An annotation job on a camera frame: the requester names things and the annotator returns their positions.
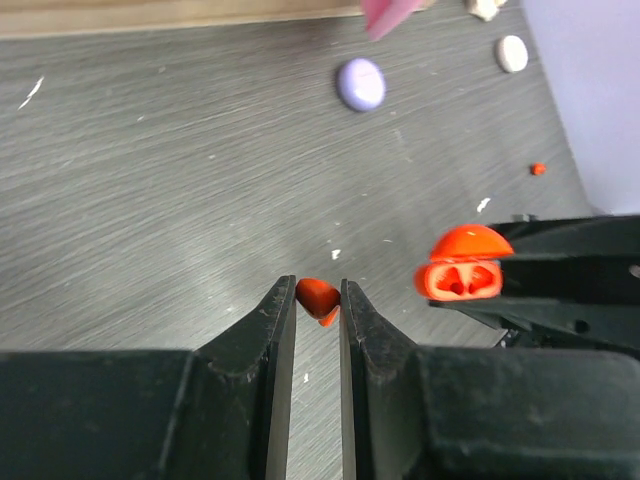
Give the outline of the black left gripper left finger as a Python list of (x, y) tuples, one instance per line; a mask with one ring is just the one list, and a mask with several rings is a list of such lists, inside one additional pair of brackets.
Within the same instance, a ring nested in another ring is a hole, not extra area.
[(193, 353), (163, 478), (285, 478), (295, 286), (294, 276), (280, 277), (254, 309)]

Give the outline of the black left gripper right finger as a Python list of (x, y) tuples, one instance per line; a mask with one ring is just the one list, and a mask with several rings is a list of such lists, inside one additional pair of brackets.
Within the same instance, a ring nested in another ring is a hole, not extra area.
[(345, 479), (448, 479), (426, 433), (418, 345), (358, 283), (340, 287), (342, 465)]

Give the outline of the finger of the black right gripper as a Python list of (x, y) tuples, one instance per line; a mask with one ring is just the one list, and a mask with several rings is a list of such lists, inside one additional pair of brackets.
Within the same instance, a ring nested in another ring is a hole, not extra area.
[(639, 217), (595, 216), (554, 220), (521, 220), (490, 226), (514, 253), (503, 259), (508, 267), (548, 267), (562, 263), (616, 261), (639, 263)]
[(637, 306), (567, 303), (553, 299), (497, 297), (472, 301), (430, 300), (490, 328), (514, 334), (508, 347), (606, 350), (639, 356)]

